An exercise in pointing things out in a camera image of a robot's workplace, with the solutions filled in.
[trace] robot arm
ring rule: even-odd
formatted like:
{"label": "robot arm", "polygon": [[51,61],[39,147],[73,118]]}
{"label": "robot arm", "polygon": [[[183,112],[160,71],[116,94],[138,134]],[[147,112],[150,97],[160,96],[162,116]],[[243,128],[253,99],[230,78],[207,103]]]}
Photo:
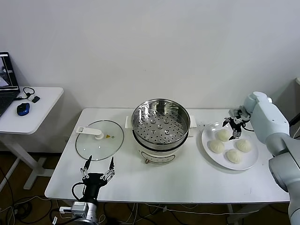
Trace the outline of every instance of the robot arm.
{"label": "robot arm", "polygon": [[251,121],[253,130],[275,157],[269,160],[269,169],[275,182],[290,195],[291,224],[300,224],[300,141],[289,136],[289,124],[272,100],[264,93],[253,92],[243,106],[229,111],[225,118],[233,129],[231,139],[238,138],[238,127]]}
{"label": "robot arm", "polygon": [[[101,187],[105,186],[111,178],[115,175],[113,157],[109,165],[108,171],[105,173],[88,173],[88,169],[92,160],[92,156],[86,161],[83,168],[80,168],[82,174],[82,182],[76,183],[72,187],[72,194],[77,199],[73,203],[72,207],[60,207],[59,212],[72,213],[74,216],[73,223],[77,225],[97,225],[97,197]],[[82,198],[77,198],[74,194],[74,187],[79,184],[84,184]],[[50,213],[50,219],[53,221],[52,224],[57,224],[57,217],[52,219]]]}

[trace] steamed bun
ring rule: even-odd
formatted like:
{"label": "steamed bun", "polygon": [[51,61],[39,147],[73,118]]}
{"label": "steamed bun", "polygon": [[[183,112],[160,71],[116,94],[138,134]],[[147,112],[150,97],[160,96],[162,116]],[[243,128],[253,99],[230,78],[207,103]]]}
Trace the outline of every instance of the steamed bun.
{"label": "steamed bun", "polygon": [[219,140],[210,141],[210,150],[213,152],[220,154],[224,151],[224,144]]}
{"label": "steamed bun", "polygon": [[236,145],[237,145],[238,149],[243,151],[243,152],[250,152],[251,151],[251,144],[246,139],[238,140]]}
{"label": "steamed bun", "polygon": [[236,164],[240,163],[242,160],[239,151],[237,151],[236,149],[230,149],[227,152],[227,158],[229,159],[230,162]]}
{"label": "steamed bun", "polygon": [[222,129],[217,132],[217,137],[223,142],[227,142],[230,138],[230,133],[228,130]]}

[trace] white table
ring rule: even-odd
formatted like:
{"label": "white table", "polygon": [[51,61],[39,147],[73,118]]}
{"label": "white table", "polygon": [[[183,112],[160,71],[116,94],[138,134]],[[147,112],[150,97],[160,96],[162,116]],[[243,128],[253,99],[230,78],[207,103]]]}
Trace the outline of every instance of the white table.
{"label": "white table", "polygon": [[[100,202],[135,203],[274,203],[288,202],[289,195],[274,181],[268,160],[272,155],[255,134],[259,158],[246,171],[232,171],[212,161],[201,144],[203,125],[223,122],[227,109],[190,109],[198,125],[197,135],[188,138],[180,149],[181,154],[165,165],[145,164],[135,149],[132,131],[125,129],[126,116],[133,109],[84,109],[55,168],[45,195],[53,199],[74,200],[72,186],[81,181],[80,167],[85,163],[76,151],[78,126],[87,126],[97,120],[117,122],[124,131],[124,142],[114,154],[116,175],[100,189]],[[111,158],[92,162],[89,172],[103,173]],[[82,196],[82,188],[75,194]],[[246,207],[256,210],[263,207]]]}
{"label": "white table", "polygon": [[[40,100],[36,103],[29,100],[14,101],[0,117],[0,134],[33,134],[63,93],[63,89],[58,87],[32,88],[35,90],[35,95],[40,97]],[[20,91],[21,93],[19,96],[22,96],[23,98],[26,97],[23,92],[23,87],[20,87]],[[16,108],[19,104],[26,102],[30,103],[30,111],[25,116],[19,116],[16,113]],[[16,142],[13,135],[0,135],[0,140],[17,156],[17,160],[6,174],[7,179],[13,173],[20,160],[25,162],[32,169],[32,173],[25,183],[24,189],[31,189],[37,176],[51,177],[53,170],[43,168],[46,158],[40,158],[39,161],[34,160],[27,151]],[[5,183],[6,180],[4,179],[0,184],[0,191]]]}

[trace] white plate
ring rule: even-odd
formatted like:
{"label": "white plate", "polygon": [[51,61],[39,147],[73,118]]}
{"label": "white plate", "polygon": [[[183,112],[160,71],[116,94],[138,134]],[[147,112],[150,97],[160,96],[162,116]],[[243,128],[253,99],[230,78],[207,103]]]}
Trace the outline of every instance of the white plate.
{"label": "white plate", "polygon": [[[242,134],[239,139],[230,140],[227,142],[223,142],[225,146],[225,151],[223,153],[217,154],[210,150],[209,148],[209,141],[218,140],[217,138],[217,131],[221,129],[226,129],[232,134],[232,129],[227,124],[226,126],[222,127],[223,123],[213,123],[205,127],[202,132],[202,144],[207,152],[207,154],[218,164],[232,170],[246,170],[252,167],[258,159],[258,149],[255,142],[251,139],[249,135],[247,135],[248,131],[243,130]],[[252,149],[250,152],[242,152],[238,150],[236,146],[236,142],[240,139],[247,139],[251,145]],[[237,149],[242,156],[242,161],[239,164],[232,163],[228,160],[226,153],[230,149]]]}

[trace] blue mouse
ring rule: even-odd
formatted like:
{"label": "blue mouse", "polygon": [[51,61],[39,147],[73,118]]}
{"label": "blue mouse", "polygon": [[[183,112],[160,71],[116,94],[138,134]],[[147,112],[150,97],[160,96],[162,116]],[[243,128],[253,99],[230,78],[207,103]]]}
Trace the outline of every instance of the blue mouse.
{"label": "blue mouse", "polygon": [[29,113],[30,105],[29,103],[22,103],[17,107],[17,114],[19,116],[25,116]]}

